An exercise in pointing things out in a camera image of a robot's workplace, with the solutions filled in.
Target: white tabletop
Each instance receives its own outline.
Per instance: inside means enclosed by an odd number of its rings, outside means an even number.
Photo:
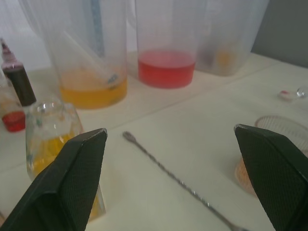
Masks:
[[[280,90],[305,84],[307,76],[304,68],[252,54],[233,77],[195,72],[192,84],[180,90],[149,88],[131,77],[122,102],[78,111],[85,130],[107,127],[109,134],[100,182],[107,213],[90,222],[87,230],[228,230],[125,141],[125,130],[231,221],[251,231],[274,230],[260,202],[235,180],[241,154],[233,126],[253,125],[264,115],[282,115],[307,125],[305,101],[290,104],[277,98]],[[4,215],[31,183],[24,135],[0,131]]]

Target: small glass bowl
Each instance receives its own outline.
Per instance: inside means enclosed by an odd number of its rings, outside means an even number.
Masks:
[[[305,126],[281,116],[267,115],[259,118],[255,122],[255,127],[267,129],[286,136],[308,157],[308,128]],[[243,158],[241,158],[235,168],[235,178],[248,193],[257,196],[248,177]]]

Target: yellow liquid in glass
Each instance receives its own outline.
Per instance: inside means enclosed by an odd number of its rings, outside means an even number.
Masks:
[[[95,109],[110,106],[122,100],[127,93],[127,79],[108,87],[98,79],[94,71],[77,69],[65,72],[61,76],[60,92],[65,102],[76,108]]]
[[[74,137],[74,134],[65,134],[56,138],[42,141],[39,152],[34,158],[32,171],[35,177],[55,160],[65,143]],[[100,206],[98,195],[95,196],[89,220],[92,220],[104,213]]]

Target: dark brown bottle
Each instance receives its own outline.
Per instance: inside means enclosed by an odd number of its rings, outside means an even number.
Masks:
[[[16,59],[2,38],[0,38],[0,42],[4,60],[1,68],[5,76],[12,82],[20,104],[22,106],[29,106],[35,103],[36,98],[23,63]]]

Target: red drink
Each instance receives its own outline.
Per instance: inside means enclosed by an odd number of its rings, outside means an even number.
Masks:
[[[10,132],[24,130],[26,127],[26,116],[24,112],[10,112],[2,117],[6,129]]]
[[[139,78],[157,88],[180,88],[191,83],[195,60],[181,51],[145,51],[138,58]]]

